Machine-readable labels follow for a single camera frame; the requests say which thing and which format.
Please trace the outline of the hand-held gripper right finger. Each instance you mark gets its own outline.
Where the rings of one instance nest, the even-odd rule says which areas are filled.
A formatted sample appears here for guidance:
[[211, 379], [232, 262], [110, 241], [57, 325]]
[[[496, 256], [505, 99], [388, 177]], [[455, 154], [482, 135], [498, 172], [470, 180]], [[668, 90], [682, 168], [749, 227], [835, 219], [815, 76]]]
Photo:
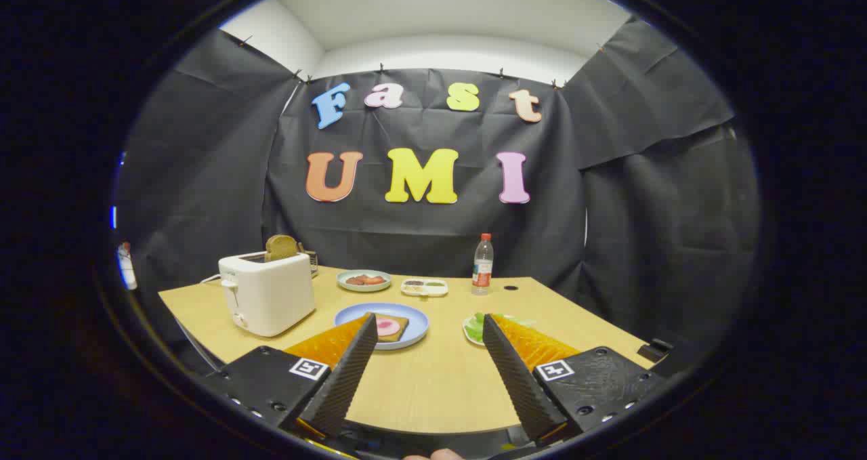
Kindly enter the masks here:
[[610, 347], [580, 352], [498, 314], [484, 316], [482, 337], [520, 425], [538, 446], [622, 417], [666, 380]]

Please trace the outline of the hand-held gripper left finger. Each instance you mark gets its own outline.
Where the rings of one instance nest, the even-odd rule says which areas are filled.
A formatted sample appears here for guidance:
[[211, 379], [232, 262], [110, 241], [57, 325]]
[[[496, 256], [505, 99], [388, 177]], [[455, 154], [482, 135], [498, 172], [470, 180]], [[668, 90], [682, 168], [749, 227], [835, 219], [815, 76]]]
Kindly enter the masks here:
[[377, 318], [365, 313], [285, 350], [259, 346], [204, 376], [203, 385], [274, 428], [334, 438], [378, 339]]

